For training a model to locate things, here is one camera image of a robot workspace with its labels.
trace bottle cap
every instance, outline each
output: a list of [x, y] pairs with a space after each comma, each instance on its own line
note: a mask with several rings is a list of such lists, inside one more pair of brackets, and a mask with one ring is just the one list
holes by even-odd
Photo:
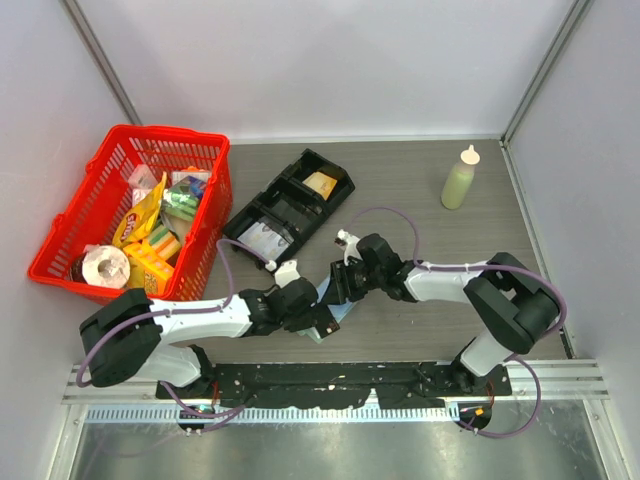
[[475, 151], [473, 145], [469, 145], [469, 149], [460, 154], [460, 159], [467, 165], [477, 165], [480, 161], [480, 155]]

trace black plastic organizer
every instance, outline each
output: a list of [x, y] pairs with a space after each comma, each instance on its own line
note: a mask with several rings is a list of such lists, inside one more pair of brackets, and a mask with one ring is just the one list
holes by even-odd
[[[314, 172], [337, 180], [327, 200], [302, 183]], [[223, 233], [238, 240], [257, 222], [268, 225], [289, 243], [275, 259], [280, 266], [300, 250], [355, 188], [344, 168], [307, 148], [298, 160], [285, 168], [225, 225]], [[233, 248], [252, 258], [258, 268], [264, 268], [264, 262], [254, 255], [238, 247]]]

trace red basket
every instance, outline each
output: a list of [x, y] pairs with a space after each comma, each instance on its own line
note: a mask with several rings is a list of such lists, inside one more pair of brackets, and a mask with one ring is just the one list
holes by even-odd
[[111, 129], [64, 213], [56, 216], [51, 231], [29, 267], [29, 278], [56, 285], [102, 305], [123, 290], [74, 282], [69, 269], [85, 245], [111, 244], [113, 234], [131, 207], [129, 175], [146, 163], [157, 178], [189, 166], [211, 170], [196, 218], [180, 252], [163, 300], [199, 300], [216, 256], [216, 242], [231, 211], [229, 139], [173, 127], [118, 125]]

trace green bottle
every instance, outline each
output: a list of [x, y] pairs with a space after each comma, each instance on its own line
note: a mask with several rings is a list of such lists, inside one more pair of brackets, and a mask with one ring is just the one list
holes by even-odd
[[451, 169], [440, 197], [442, 204], [449, 210], [455, 210], [462, 205], [479, 161], [480, 155], [474, 150], [473, 145], [469, 145], [469, 149], [460, 154], [460, 160]]

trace yellow package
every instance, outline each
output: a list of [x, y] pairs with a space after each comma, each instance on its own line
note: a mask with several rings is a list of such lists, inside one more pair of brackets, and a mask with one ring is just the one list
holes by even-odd
[[122, 248], [146, 238], [151, 233], [158, 213], [160, 213], [160, 204], [166, 183], [167, 174], [165, 172], [162, 174], [160, 183], [153, 187], [149, 195], [127, 212], [113, 235], [111, 243], [114, 247]]
[[131, 265], [127, 287], [144, 288], [149, 294], [162, 295], [173, 275], [173, 267], [162, 260], [146, 240], [130, 243], [123, 251]]
[[307, 179], [302, 183], [304, 183], [310, 189], [318, 192], [320, 195], [322, 195], [322, 198], [326, 200], [327, 198], [329, 198], [329, 195], [331, 195], [331, 191], [333, 190], [333, 187], [336, 186], [336, 183], [338, 183], [338, 181], [335, 178], [332, 178], [329, 175], [325, 175], [322, 172], [314, 172], [309, 175]]

